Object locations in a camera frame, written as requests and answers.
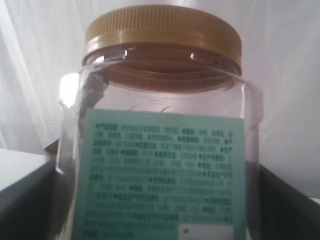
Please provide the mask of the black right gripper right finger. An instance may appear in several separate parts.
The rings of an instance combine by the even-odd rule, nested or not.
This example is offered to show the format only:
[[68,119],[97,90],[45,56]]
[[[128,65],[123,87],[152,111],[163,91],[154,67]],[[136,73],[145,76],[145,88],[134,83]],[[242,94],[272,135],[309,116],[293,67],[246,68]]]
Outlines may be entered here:
[[256,162],[246,162],[246,221],[251,240],[320,238],[320,205]]

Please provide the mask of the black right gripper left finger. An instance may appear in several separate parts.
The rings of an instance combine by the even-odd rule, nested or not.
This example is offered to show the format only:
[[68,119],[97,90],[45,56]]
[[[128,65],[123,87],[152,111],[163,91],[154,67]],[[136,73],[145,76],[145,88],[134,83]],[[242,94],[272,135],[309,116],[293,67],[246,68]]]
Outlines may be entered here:
[[75,193],[75,163],[50,160],[0,192],[2,240],[63,237]]

